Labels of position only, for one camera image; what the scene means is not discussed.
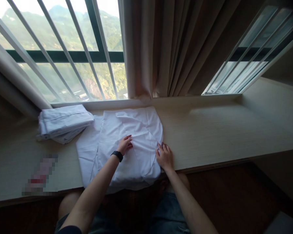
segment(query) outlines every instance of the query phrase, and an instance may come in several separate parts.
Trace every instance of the finger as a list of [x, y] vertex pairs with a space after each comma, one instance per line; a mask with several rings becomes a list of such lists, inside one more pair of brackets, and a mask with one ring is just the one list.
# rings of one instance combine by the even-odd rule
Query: finger
[[166, 148], [167, 148], [168, 153], [171, 153], [171, 150], [170, 150], [170, 148], [169, 148], [168, 145], [166, 145]]
[[168, 153], [165, 143], [162, 143], [164, 152]]
[[127, 140], [129, 137], [131, 137], [131, 135], [125, 136], [123, 140]]
[[131, 141], [132, 141], [132, 139], [131, 139], [131, 138], [129, 138], [129, 139], [127, 139], [127, 140], [125, 140], [125, 142], [126, 142], [127, 144], [129, 144]]
[[155, 150], [155, 156], [156, 156], [156, 159], [159, 159], [160, 158], [160, 154], [159, 154], [159, 150], [158, 149]]
[[157, 146], [159, 147], [160, 151], [162, 152], [163, 151], [162, 146], [159, 143], [157, 143]]

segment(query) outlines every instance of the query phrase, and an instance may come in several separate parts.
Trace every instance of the beige curtain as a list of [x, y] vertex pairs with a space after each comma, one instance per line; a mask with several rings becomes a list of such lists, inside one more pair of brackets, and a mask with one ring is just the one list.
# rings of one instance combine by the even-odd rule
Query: beige curtain
[[264, 0], [119, 0], [128, 97], [201, 95]]
[[40, 110], [52, 108], [27, 74], [0, 45], [0, 111], [20, 113], [37, 119]]

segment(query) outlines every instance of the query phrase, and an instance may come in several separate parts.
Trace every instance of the folded clothes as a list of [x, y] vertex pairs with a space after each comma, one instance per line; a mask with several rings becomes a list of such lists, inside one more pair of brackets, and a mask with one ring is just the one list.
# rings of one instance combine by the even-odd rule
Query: folded clothes
[[163, 127], [155, 108], [147, 107], [104, 111], [103, 116], [94, 116], [94, 122], [76, 143], [84, 187], [117, 149], [119, 141], [130, 134], [133, 148], [118, 165], [107, 194], [122, 189], [139, 190], [155, 182], [160, 175], [155, 150], [163, 140]]
[[53, 139], [61, 144], [70, 142], [93, 122], [93, 115], [83, 105], [42, 110], [39, 115], [37, 140]]

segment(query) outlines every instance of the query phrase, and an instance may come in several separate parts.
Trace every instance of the smartwatch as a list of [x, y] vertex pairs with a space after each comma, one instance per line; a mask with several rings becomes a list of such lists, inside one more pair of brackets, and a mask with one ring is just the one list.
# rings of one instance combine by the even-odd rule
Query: smartwatch
[[121, 154], [121, 152], [114, 151], [112, 154], [115, 154], [118, 157], [119, 162], [121, 162], [123, 160], [123, 155]]

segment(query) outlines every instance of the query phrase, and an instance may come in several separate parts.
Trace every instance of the mountain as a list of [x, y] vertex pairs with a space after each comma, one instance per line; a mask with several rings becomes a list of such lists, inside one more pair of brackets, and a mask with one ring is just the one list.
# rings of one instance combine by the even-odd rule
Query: mountain
[[[49, 10], [49, 14], [67, 50], [84, 51], [69, 10], [62, 6], [54, 6]], [[79, 26], [82, 30], [83, 37], [86, 41], [88, 50], [97, 51], [98, 46], [96, 44], [88, 13], [83, 14], [81, 12], [75, 12], [75, 14]], [[122, 51], [119, 18], [112, 16], [104, 11], [100, 11], [100, 14], [108, 50]], [[55, 34], [52, 31], [45, 16], [30, 12], [22, 12], [22, 15], [46, 50], [62, 50], [62, 47], [55, 37]], [[23, 26], [22, 22], [11, 8], [5, 12], [4, 16], [2, 17], [2, 21], [26, 50], [39, 50], [38, 45], [32, 39], [28, 31]], [[5, 49], [13, 49], [13, 47], [5, 40], [1, 33], [0, 44]], [[38, 63], [37, 65], [46, 75], [48, 81], [55, 87], [60, 96], [62, 96], [65, 101], [72, 101], [72, 97], [67, 92], [65, 86], [51, 65], [48, 63]], [[90, 65], [88, 63], [76, 63], [75, 65], [93, 98], [102, 99]], [[69, 63], [56, 63], [56, 66], [73, 92], [83, 90], [76, 74], [74, 73]], [[57, 101], [48, 88], [40, 81], [37, 75], [29, 68], [27, 64], [21, 64], [21, 67], [26, 71], [29, 77], [34, 81], [34, 83], [49, 101]], [[94, 67], [106, 99], [114, 99], [115, 94], [107, 63], [94, 63]], [[112, 64], [112, 69], [119, 96], [122, 96], [127, 92], [127, 80], [124, 64], [114, 63]]]

